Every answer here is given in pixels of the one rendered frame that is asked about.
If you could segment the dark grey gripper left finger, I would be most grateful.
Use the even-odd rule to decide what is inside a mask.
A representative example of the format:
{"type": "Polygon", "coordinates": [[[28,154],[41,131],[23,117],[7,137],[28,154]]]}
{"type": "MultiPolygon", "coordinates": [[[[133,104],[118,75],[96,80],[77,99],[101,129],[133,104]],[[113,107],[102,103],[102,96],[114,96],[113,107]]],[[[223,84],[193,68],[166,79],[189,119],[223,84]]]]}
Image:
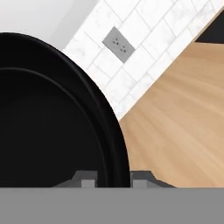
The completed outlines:
{"type": "Polygon", "coordinates": [[[97,171],[77,171],[73,177],[57,185],[58,188],[96,188],[98,180],[97,171]]]}

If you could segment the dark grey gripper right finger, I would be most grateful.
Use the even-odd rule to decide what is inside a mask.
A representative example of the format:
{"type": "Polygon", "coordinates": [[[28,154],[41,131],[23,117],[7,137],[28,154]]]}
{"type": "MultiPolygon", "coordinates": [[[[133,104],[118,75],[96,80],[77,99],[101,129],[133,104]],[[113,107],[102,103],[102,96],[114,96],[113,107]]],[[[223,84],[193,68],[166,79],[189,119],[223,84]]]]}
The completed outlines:
{"type": "Polygon", "coordinates": [[[130,185],[132,188],[173,188],[173,185],[157,179],[151,171],[131,171],[130,185]]]}

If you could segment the black bowl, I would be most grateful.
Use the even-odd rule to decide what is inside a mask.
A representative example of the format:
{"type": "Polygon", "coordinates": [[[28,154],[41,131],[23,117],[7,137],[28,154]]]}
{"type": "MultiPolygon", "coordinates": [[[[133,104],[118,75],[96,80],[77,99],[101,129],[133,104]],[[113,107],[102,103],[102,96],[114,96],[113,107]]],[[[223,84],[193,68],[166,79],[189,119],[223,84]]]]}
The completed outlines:
{"type": "Polygon", "coordinates": [[[0,187],[130,186],[119,122],[91,78],[29,35],[0,32],[0,187]]]}

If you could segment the dark cabinet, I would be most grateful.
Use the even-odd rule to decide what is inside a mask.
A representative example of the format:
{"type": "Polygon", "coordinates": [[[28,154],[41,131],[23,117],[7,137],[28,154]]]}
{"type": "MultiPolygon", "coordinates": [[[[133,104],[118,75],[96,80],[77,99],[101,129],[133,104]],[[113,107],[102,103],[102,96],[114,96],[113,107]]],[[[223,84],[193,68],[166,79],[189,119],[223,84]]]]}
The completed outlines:
{"type": "Polygon", "coordinates": [[[224,10],[196,39],[200,43],[224,44],[224,10]]]}

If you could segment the grey wall socket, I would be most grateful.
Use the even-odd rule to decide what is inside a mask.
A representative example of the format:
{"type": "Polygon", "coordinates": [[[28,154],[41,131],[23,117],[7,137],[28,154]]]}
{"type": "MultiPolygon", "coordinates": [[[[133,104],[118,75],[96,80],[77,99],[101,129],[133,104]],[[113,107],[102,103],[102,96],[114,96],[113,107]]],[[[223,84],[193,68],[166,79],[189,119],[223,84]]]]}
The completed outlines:
{"type": "Polygon", "coordinates": [[[134,46],[113,27],[102,43],[122,62],[125,63],[135,51],[134,46]]]}

